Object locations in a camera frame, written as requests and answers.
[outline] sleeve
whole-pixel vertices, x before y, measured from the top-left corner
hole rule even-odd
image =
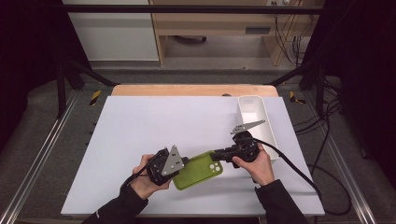
[[[142,200],[134,190],[128,186],[115,198],[102,206],[95,213],[85,219],[82,224],[124,224],[134,223],[138,215],[147,205],[148,200]]]
[[[268,224],[307,224],[303,213],[280,180],[256,189]]]

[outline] wrist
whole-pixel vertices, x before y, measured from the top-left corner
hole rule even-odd
[[[140,185],[138,181],[131,181],[130,186],[142,200],[146,200],[155,191],[146,185]]]
[[[274,182],[275,179],[272,177],[269,178],[258,178],[258,180],[256,180],[256,182],[260,185],[260,186],[265,186],[268,184],[271,184],[272,182]]]

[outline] white container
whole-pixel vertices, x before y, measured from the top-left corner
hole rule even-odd
[[[249,129],[254,138],[262,140],[277,148],[276,140],[271,129],[271,123],[265,110],[264,101],[260,96],[240,96],[238,97],[238,107],[236,112],[238,124],[245,124],[254,121],[264,120],[264,123]],[[271,158],[271,163],[279,158],[278,154],[270,147],[264,146],[265,151]]]

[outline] power outlet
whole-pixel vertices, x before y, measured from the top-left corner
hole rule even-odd
[[[289,5],[290,0],[268,0],[268,7],[286,7]]]

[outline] green phone case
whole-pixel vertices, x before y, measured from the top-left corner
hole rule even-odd
[[[210,157],[210,153],[213,152],[207,151],[191,158],[189,163],[179,171],[180,174],[174,177],[173,181],[176,188],[179,190],[187,189],[212,177],[221,175],[223,171],[221,163],[212,161]]]

